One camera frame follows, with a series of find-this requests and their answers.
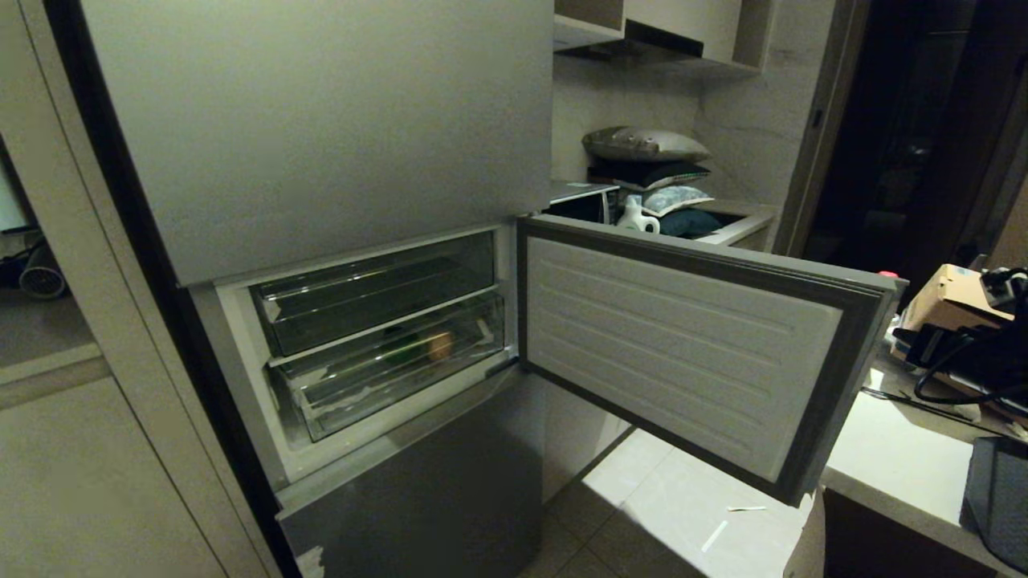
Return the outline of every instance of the upper cabinet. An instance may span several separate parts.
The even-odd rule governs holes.
[[[597,60],[627,56],[703,76],[759,74],[772,1],[557,0],[553,49]],[[633,34],[638,30],[644,34]]]

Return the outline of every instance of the white cabinet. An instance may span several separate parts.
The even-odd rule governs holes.
[[[224,576],[111,377],[0,410],[0,575]]]
[[[625,17],[703,42],[703,59],[733,61],[742,0],[625,0]]]

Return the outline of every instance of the stack of pillows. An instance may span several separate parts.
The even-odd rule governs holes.
[[[582,145],[595,158],[589,180],[638,194],[642,213],[660,219],[661,233],[699,237],[721,228],[709,213],[690,209],[713,198],[686,186],[710,174],[695,165],[710,158],[700,143],[669,131],[612,127],[586,135]]]

